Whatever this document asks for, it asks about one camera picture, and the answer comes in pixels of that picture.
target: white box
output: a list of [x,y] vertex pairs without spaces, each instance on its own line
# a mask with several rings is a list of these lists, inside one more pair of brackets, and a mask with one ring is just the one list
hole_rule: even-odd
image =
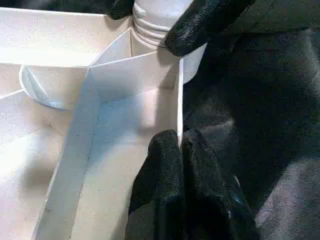
[[183,132],[183,59],[167,74],[147,64],[160,64],[159,52],[89,68],[33,239],[124,238],[151,138],[174,129],[181,141]]
[[[123,237],[151,138],[175,129],[181,141],[188,74],[130,26],[130,17],[0,8],[1,239],[28,239],[39,215],[37,240]],[[57,159],[48,186],[42,174]],[[28,171],[42,184],[35,192],[21,188]]]

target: black cloth background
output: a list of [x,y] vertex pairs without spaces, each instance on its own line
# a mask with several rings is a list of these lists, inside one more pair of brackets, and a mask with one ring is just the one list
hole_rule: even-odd
[[320,239],[320,33],[213,39],[184,125],[239,179],[264,240]]

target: white cardboard divider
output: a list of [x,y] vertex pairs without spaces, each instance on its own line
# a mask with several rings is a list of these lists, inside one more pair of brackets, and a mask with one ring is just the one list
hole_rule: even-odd
[[124,238],[151,138],[166,129],[182,138],[183,59],[161,54],[89,68],[34,240]]
[[122,238],[131,186],[151,138],[174,129],[181,142],[184,60],[143,42],[130,18],[0,12],[0,64],[22,65],[22,90],[0,78],[2,143],[31,139],[27,151],[40,152],[39,139],[65,135],[77,100],[32,238]]
[[87,67],[131,18],[0,7],[0,63]]

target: black glove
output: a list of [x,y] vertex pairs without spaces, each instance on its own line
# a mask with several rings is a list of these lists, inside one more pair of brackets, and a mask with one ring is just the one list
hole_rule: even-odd
[[184,56],[235,21],[254,0],[194,0],[166,36],[165,46]]
[[197,130],[185,133],[182,154],[175,131],[154,136],[128,214],[127,240],[259,239],[237,179]]

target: black fabric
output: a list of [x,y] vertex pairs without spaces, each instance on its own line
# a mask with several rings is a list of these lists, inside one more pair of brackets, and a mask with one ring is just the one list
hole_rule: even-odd
[[132,14],[134,0],[2,0],[0,7],[108,14],[121,19]]
[[190,239],[259,239],[238,180],[198,130],[184,133],[182,153]]
[[126,239],[184,239],[184,187],[177,134],[173,130],[160,132],[151,140],[148,157],[132,187]]
[[237,179],[223,169],[197,130],[152,139],[132,188],[126,239],[256,240]]
[[184,85],[185,127],[237,176],[262,239],[320,239],[320,33],[221,38]]
[[165,46],[184,56],[233,23],[253,0],[194,0],[166,36]]

